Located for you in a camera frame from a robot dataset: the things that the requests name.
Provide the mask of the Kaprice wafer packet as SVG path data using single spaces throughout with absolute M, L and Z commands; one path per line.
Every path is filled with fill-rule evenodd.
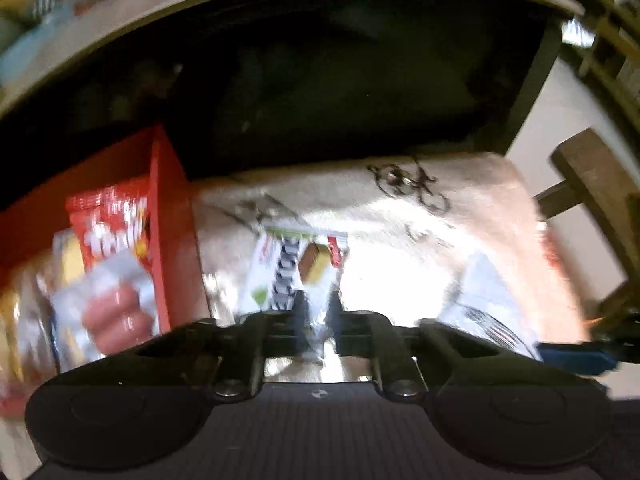
M 297 351 L 322 360 L 342 310 L 340 281 L 348 253 L 343 232 L 270 224 L 262 230 L 240 295 L 238 319 L 251 314 L 290 314 Z

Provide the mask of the waffle biscuit clear packet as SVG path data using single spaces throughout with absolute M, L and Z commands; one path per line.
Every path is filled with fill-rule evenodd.
M 29 396 L 58 374 L 47 273 L 30 262 L 1 287 L 1 415 L 17 417 Z

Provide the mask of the silver foil packet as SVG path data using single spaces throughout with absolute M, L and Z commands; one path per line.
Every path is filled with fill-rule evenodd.
M 437 321 L 521 356 L 541 360 L 535 331 L 485 255 L 478 256 L 464 270 Z

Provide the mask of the sausage picture white packet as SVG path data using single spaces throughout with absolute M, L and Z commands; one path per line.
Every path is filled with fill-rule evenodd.
M 130 250 L 95 264 L 55 292 L 54 343 L 62 372 L 148 341 L 160 333 L 154 283 Z

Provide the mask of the wooden stool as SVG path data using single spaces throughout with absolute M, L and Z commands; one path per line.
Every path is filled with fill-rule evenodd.
M 626 281 L 598 307 L 601 322 L 639 311 L 639 187 L 592 129 L 559 144 L 550 160 L 562 180 L 535 196 L 544 218 L 582 205 L 600 229 Z

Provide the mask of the red chips packet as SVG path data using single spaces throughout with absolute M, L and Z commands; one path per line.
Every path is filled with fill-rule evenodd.
M 151 270 L 149 192 L 149 178 L 138 177 L 66 198 L 86 271 L 120 252 L 132 252 Z

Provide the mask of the red cardboard tray box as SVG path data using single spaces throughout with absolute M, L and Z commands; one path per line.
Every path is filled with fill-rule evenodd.
M 133 256 L 151 273 L 160 331 L 208 315 L 191 187 L 160 126 L 58 174 L 1 211 L 1 284 L 74 230 L 87 269 Z

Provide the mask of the yellow cake packet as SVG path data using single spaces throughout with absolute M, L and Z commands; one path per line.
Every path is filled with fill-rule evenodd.
M 52 261 L 55 290 L 64 288 L 85 275 L 80 243 L 72 229 L 57 232 L 53 237 Z

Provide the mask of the dark coffee table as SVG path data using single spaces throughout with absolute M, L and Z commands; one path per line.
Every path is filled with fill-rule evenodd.
M 1 203 L 161 125 L 193 179 L 503 153 L 573 0 L 67 0 L 1 57 Z

